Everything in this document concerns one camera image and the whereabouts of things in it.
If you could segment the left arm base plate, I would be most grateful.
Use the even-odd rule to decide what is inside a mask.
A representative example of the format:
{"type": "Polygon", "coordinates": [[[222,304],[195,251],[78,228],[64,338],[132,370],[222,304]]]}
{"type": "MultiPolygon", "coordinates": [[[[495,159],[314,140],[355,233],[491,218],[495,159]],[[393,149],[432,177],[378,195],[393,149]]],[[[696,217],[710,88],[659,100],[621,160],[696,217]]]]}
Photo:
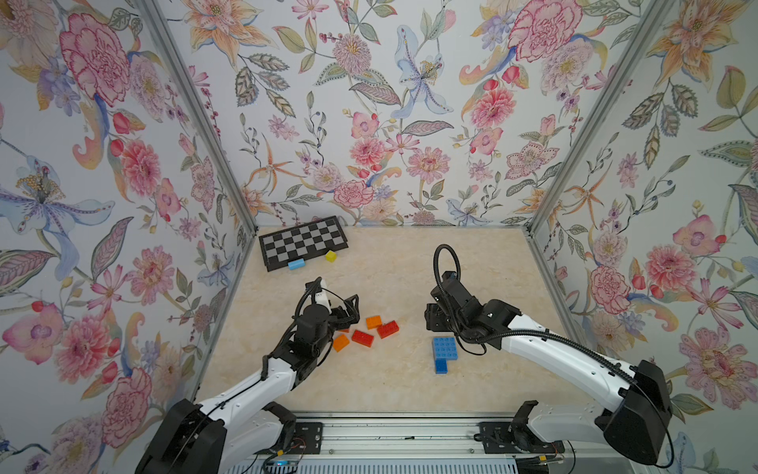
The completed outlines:
{"type": "Polygon", "coordinates": [[[296,422],[293,426],[284,428],[280,438],[272,446],[258,450],[257,454],[320,454],[323,439],[323,423],[296,422]]]}

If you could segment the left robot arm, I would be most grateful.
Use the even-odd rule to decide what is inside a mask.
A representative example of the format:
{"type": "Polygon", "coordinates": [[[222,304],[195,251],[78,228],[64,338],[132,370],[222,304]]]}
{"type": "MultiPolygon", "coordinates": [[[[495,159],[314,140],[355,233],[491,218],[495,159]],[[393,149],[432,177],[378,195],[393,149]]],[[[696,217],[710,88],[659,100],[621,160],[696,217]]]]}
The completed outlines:
{"type": "Polygon", "coordinates": [[[136,472],[223,473],[253,453],[287,450],[297,418],[278,398],[304,382],[335,349],[335,335],[359,320],[358,295],[343,298],[321,278],[308,282],[291,324],[261,368],[201,403],[176,403],[136,472]]]}

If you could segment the small orange lego brick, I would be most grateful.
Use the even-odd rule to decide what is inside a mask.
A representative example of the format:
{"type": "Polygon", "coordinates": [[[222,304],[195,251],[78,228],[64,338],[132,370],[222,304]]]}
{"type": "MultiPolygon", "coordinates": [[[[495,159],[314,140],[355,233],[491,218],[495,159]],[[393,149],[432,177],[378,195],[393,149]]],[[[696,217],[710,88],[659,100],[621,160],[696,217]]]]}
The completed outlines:
{"type": "Polygon", "coordinates": [[[368,330],[375,330],[383,325],[382,318],[379,315],[368,317],[365,320],[366,328],[368,330]]]}

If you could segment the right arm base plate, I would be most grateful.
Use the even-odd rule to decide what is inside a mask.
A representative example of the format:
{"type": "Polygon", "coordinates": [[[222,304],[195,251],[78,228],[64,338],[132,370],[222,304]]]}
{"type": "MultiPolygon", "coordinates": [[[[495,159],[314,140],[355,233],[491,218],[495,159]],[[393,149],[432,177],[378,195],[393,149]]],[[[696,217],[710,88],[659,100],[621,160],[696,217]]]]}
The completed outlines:
{"type": "Polygon", "coordinates": [[[475,440],[484,449],[485,454],[563,454],[562,442],[543,442],[526,427],[512,422],[481,422],[475,440]]]}

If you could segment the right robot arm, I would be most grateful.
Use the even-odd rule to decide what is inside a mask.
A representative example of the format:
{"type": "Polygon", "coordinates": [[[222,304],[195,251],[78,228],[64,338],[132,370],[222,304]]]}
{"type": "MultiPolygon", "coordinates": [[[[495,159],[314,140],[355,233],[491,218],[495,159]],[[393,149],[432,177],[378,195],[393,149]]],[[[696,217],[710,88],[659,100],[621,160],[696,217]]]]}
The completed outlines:
{"type": "Polygon", "coordinates": [[[584,406],[522,403],[500,442],[522,451],[556,442],[606,444],[625,458],[657,465],[671,448],[670,396],[662,371],[601,355],[541,326],[498,299],[481,304],[454,272],[435,278],[424,317],[428,330],[450,332],[465,344],[523,357],[558,375],[590,399],[584,406]]]}

